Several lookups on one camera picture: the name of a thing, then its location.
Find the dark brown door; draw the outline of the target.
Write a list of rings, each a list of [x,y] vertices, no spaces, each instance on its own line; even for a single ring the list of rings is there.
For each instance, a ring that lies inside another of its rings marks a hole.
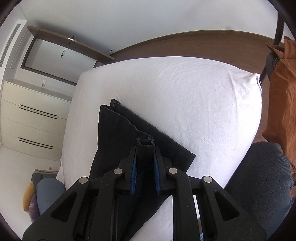
[[[82,72],[115,60],[73,37],[33,26],[27,29],[33,35],[21,64],[27,71],[75,86]]]

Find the purple pillow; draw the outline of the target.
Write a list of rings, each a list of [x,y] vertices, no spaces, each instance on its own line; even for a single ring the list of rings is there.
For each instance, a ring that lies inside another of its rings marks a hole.
[[[40,217],[36,194],[31,198],[28,214],[32,223]]]

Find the white bed mattress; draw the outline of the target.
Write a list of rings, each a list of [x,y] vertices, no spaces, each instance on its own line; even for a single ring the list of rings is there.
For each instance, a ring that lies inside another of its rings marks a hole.
[[[261,119],[259,74],[219,61],[156,57],[80,75],[67,117],[61,163],[66,187],[90,174],[100,106],[116,99],[195,155],[187,175],[225,186]]]

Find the grey headboard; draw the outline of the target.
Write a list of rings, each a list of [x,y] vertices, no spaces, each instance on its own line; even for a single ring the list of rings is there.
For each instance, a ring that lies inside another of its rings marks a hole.
[[[41,180],[45,178],[56,178],[57,174],[58,174],[58,171],[47,171],[47,170],[35,169],[32,174],[31,181],[33,182],[34,187],[36,187]]]

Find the orange cloth on chair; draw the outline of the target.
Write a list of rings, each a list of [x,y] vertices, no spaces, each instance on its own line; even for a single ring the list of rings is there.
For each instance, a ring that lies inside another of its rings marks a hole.
[[[262,136],[280,144],[295,166],[295,40],[285,36],[283,42],[283,47],[266,44],[279,62],[270,78],[268,117]]]

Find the rolled blue duvet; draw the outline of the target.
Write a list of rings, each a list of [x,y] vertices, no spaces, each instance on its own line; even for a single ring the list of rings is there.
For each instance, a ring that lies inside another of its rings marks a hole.
[[[42,215],[64,192],[65,186],[55,178],[44,178],[36,187],[37,204]]]

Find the cream wardrobe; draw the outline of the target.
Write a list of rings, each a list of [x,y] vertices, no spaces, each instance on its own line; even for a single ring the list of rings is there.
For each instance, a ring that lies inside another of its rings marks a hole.
[[[70,96],[20,80],[3,82],[1,140],[20,153],[59,161]]]

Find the mustard yellow pillow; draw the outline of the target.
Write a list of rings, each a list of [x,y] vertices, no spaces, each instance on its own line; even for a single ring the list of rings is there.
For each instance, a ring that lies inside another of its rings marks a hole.
[[[23,210],[25,212],[28,212],[29,211],[29,206],[30,206],[30,202],[32,200],[32,197],[36,194],[36,189],[34,187],[34,183],[33,181],[31,181],[25,192],[24,192],[24,195],[23,195]]]

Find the black denim pants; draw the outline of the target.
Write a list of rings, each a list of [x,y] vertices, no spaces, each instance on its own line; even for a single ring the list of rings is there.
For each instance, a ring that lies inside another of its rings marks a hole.
[[[129,174],[133,188],[118,201],[118,240],[130,240],[167,199],[158,195],[155,148],[173,167],[184,172],[196,156],[115,99],[100,107],[97,146],[90,179],[117,168],[136,148]]]

